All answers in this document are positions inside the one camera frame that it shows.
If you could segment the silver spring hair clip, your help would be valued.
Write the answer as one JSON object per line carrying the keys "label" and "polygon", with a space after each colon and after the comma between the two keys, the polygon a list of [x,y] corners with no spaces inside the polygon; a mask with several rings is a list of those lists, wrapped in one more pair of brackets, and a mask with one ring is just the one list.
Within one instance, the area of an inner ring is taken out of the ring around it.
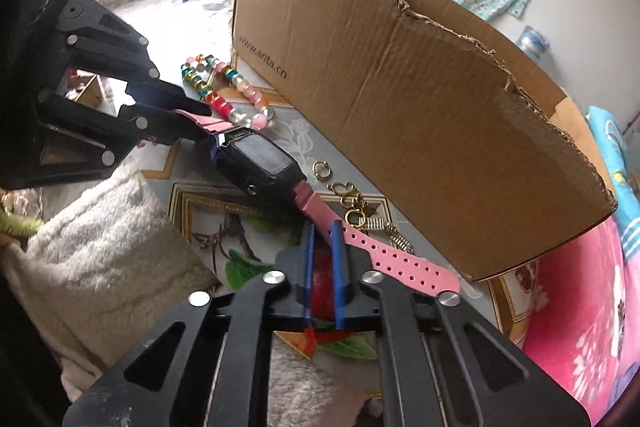
{"label": "silver spring hair clip", "polygon": [[412,255],[416,252],[412,243],[398,230],[396,225],[385,220],[383,217],[369,217],[366,222],[364,222],[363,228],[367,231],[384,232],[390,240],[390,243],[398,249],[398,251],[405,251],[405,253]]}

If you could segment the pink strap smart watch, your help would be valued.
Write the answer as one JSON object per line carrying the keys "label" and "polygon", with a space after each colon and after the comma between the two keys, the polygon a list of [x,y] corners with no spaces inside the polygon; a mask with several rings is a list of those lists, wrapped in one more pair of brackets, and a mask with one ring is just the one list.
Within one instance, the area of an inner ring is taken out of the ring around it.
{"label": "pink strap smart watch", "polygon": [[451,271],[372,239],[338,217],[314,191],[298,162],[267,138],[257,124],[231,124],[181,109],[177,113],[207,132],[210,157],[216,170],[245,194],[273,204],[296,206],[330,247],[331,225],[335,220],[341,221],[346,244],[365,251],[372,269],[393,277],[414,291],[430,296],[443,291],[460,291],[457,275]]}

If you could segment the brown cardboard box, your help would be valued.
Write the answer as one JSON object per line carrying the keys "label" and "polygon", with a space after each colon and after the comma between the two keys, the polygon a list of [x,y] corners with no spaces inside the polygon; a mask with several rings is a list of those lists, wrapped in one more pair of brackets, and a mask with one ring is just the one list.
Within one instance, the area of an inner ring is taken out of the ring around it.
{"label": "brown cardboard box", "polygon": [[233,46],[470,281],[617,202],[571,98],[450,0],[235,0]]}

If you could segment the pink floral blanket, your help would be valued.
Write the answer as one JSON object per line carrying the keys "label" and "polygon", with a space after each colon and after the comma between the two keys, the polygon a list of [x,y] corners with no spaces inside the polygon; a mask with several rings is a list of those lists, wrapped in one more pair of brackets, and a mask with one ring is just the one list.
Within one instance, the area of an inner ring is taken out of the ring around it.
{"label": "pink floral blanket", "polygon": [[539,259],[524,352],[598,421],[639,369],[639,259],[610,218]]}

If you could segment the white fluffy towel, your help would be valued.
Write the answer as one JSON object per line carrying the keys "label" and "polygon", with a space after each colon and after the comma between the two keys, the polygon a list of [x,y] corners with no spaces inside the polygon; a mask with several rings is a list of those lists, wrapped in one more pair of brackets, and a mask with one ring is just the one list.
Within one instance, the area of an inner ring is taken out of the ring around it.
{"label": "white fluffy towel", "polygon": [[26,246],[1,249],[1,401],[56,425],[154,324],[213,273],[129,168],[88,188]]}

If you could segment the blue water bottle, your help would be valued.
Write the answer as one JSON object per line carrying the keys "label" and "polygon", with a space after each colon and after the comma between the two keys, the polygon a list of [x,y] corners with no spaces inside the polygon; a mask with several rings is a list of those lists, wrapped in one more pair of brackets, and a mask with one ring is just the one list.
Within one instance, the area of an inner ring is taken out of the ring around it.
{"label": "blue water bottle", "polygon": [[539,63],[544,54],[550,49],[548,40],[532,26],[523,28],[516,45],[536,63]]}

